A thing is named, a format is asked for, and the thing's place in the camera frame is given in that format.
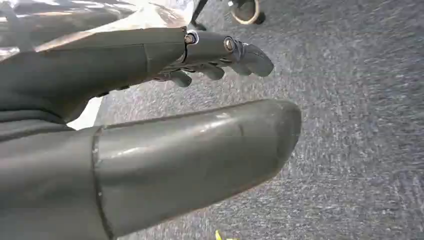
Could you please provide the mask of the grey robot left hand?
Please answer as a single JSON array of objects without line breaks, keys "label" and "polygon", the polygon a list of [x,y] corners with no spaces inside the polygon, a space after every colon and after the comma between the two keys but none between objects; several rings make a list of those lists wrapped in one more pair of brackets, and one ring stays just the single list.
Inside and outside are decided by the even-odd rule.
[{"label": "grey robot left hand", "polygon": [[74,130],[89,99],[143,81],[268,76],[260,48],[185,28],[81,32],[0,63],[0,237],[114,240],[273,178],[298,141],[293,103],[261,99]]}]

